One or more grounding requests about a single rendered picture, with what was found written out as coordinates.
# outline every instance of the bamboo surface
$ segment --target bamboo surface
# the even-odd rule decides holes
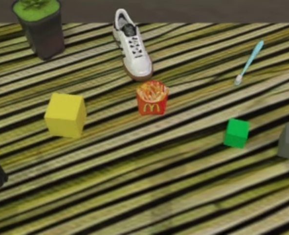
[[[163,116],[139,115],[111,24],[63,27],[44,62],[0,24],[0,235],[289,235],[289,23],[139,24]],[[81,139],[48,133],[53,92],[84,96]],[[244,149],[222,144],[230,118],[250,123]]]

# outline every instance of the dark gray background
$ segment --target dark gray background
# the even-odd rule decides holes
[[[0,0],[0,23],[17,22]],[[289,0],[61,0],[64,23],[111,22],[125,8],[135,22],[289,22]]]

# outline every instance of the blue toothbrush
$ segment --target blue toothbrush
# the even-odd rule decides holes
[[[260,50],[263,48],[263,45],[264,45],[264,41],[263,40],[259,41],[258,44],[256,44],[254,50],[252,51],[252,54],[251,54],[250,58],[248,59],[247,63],[245,64],[245,67],[243,68],[242,72],[236,77],[236,80],[234,81],[234,84],[236,86],[241,84],[242,78],[243,78],[246,70],[252,64],[253,60],[255,59],[257,54],[260,52]]]

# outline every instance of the shoe laces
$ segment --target shoe laces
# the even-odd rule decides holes
[[[137,36],[130,37],[128,39],[128,43],[135,58],[143,56],[143,48],[140,45],[140,41]]]

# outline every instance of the mcdonald's logo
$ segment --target mcdonald's logo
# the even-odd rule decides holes
[[[148,104],[148,103],[146,103],[146,104],[143,106],[143,111],[144,111],[144,112],[147,112],[148,107],[150,108],[150,112],[151,112],[151,113],[154,111],[154,107],[156,107],[156,111],[157,111],[158,113],[160,112],[160,106],[159,106],[158,104]]]

